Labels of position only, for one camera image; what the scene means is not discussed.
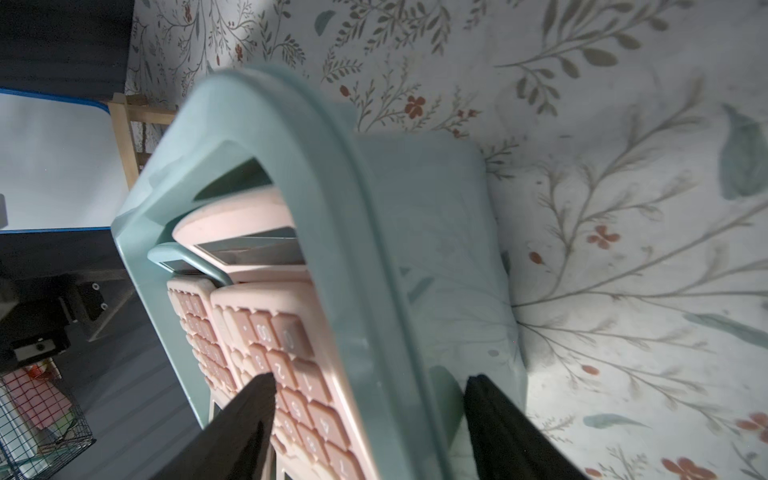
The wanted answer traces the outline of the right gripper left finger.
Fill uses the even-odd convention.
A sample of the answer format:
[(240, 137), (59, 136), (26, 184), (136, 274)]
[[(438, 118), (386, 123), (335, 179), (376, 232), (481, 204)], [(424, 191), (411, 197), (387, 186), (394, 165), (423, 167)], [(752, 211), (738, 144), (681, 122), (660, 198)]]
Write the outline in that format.
[(271, 373), (254, 377), (156, 479), (259, 479), (276, 411)]

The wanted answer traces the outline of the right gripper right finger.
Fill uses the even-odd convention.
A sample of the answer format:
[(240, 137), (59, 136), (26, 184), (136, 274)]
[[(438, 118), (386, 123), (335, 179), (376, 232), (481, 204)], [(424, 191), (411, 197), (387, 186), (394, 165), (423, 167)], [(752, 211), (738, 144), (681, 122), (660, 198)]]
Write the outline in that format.
[(468, 379), (464, 413), (479, 479), (585, 478), (489, 377)]

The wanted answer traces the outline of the small pink calculator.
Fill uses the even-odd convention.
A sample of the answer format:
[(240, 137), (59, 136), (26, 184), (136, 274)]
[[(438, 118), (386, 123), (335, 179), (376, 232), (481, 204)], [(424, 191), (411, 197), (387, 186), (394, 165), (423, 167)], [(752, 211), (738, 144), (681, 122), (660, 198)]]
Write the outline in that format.
[(311, 280), (293, 218), (274, 186), (200, 207), (175, 226), (172, 237), (235, 284)]

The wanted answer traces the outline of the mint green storage box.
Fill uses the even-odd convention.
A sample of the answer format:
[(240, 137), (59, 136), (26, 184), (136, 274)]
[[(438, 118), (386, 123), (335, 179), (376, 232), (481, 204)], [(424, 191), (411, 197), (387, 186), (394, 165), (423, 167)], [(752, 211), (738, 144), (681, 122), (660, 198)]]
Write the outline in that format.
[(168, 272), (147, 252), (176, 242), (175, 226), (198, 208), (276, 187), (376, 479), (475, 479), (468, 379), (489, 377), (518, 409), (527, 389), (482, 157), (445, 133), (359, 134), (354, 123), (350, 106), (284, 68), (214, 74), (115, 218), (117, 249), (203, 431), (225, 407), (212, 403), (167, 283), (210, 279)]

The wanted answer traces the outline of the teal calculator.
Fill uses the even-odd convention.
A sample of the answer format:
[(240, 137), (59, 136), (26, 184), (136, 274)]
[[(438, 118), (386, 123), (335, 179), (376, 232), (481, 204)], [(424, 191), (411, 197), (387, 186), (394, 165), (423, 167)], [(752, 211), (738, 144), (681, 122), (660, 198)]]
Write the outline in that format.
[(155, 265), (173, 274), (192, 275), (194, 272), (198, 272), (218, 286), (234, 284), (230, 276), (223, 270), (177, 242), (164, 242), (153, 246), (148, 250), (147, 258)]

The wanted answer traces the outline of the pink calculator back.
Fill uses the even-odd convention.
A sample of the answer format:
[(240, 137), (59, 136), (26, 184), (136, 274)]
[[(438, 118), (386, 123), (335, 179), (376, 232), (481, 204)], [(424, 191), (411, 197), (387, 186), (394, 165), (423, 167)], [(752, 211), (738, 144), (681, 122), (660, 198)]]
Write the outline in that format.
[(241, 384), (225, 343), (224, 327), (210, 301), (216, 287), (203, 277), (176, 276), (168, 281), (167, 289), (173, 310), (211, 391), (212, 403), (223, 409), (237, 395)]

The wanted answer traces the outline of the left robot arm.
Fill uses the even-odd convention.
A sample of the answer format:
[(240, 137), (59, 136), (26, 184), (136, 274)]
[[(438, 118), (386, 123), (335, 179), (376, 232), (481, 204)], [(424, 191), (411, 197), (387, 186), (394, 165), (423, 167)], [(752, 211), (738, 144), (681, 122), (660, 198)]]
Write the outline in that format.
[(107, 229), (1, 235), (1, 373), (103, 336), (135, 295)]

